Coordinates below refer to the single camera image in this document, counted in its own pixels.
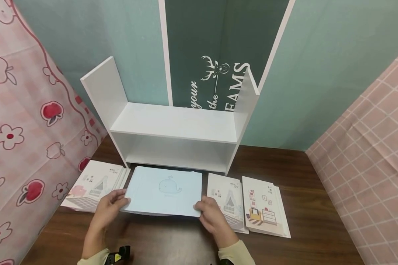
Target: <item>whale drawing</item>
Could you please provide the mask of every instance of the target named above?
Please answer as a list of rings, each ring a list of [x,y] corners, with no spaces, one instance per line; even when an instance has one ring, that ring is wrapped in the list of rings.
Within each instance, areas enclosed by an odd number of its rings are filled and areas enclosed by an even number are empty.
[[[177,189],[177,182],[173,181],[172,176],[169,176],[168,179],[164,179],[159,183],[159,190],[163,193],[179,193],[182,188]]]

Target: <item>hand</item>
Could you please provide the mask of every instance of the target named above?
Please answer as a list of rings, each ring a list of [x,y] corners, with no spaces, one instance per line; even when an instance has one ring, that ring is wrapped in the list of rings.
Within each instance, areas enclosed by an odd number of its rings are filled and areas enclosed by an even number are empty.
[[[106,228],[117,217],[119,210],[129,204],[131,199],[124,198],[126,189],[112,190],[101,198],[84,239],[82,259],[89,259],[106,248]]]
[[[105,229],[117,217],[120,209],[130,203],[130,198],[125,198],[126,189],[112,190],[101,198],[96,208],[96,213],[90,223],[92,229]]]
[[[202,196],[193,208],[201,211],[199,221],[213,235],[218,248],[226,248],[239,241],[213,198]]]

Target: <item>teal wall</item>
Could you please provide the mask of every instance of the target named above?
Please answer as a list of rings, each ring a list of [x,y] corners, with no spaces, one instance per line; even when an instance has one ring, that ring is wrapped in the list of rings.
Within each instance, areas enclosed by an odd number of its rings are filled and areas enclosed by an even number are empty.
[[[306,150],[397,56],[398,0],[296,0],[242,144]]]
[[[90,108],[111,55],[130,101],[168,104],[157,0],[15,2]],[[398,0],[296,0],[242,144],[306,150],[397,56]]]
[[[168,105],[157,0],[15,0],[15,4],[93,111],[80,78],[109,56],[115,56],[130,101]]]

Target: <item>shelf compartment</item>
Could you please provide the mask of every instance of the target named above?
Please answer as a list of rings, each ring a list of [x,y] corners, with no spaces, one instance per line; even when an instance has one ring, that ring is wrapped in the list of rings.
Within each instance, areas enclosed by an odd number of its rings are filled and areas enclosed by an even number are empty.
[[[237,143],[233,112],[127,103],[111,132]]]
[[[226,172],[235,144],[112,132],[127,163]]]

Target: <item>person's left hand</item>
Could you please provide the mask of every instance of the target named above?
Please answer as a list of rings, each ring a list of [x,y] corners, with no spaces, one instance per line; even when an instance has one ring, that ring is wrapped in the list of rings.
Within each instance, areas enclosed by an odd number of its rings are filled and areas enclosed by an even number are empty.
[[[90,228],[106,229],[112,223],[120,209],[131,201],[130,198],[124,197],[126,191],[127,189],[112,190],[108,195],[101,198],[90,223]]]

